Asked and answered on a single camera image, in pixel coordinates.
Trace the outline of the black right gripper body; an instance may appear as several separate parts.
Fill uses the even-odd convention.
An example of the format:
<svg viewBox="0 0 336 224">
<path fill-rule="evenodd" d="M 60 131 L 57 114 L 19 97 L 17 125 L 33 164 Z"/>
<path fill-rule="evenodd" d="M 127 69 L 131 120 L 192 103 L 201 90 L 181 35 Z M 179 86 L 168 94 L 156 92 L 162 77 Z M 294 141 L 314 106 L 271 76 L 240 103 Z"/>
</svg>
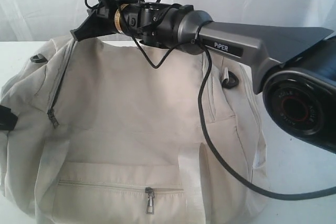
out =
<svg viewBox="0 0 336 224">
<path fill-rule="evenodd" d="M 103 0 L 98 0 L 93 6 L 88 3 L 88 0 L 85 0 L 85 5 L 89 14 L 85 21 L 86 37 L 124 34 L 119 21 L 121 0 L 109 0 L 107 3 L 104 3 Z"/>
</svg>

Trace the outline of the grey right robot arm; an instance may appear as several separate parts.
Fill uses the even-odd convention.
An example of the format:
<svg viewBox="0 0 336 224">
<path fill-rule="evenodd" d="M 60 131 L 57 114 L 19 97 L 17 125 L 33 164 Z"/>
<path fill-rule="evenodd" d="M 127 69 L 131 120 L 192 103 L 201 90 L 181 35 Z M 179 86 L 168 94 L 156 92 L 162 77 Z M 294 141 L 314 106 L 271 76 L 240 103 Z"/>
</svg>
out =
<svg viewBox="0 0 336 224">
<path fill-rule="evenodd" d="M 335 33 L 322 27 L 221 23 L 192 5 L 100 1 L 71 31 L 76 41 L 124 34 L 146 46 L 210 50 L 251 69 L 272 120 L 286 133 L 335 152 Z"/>
</svg>

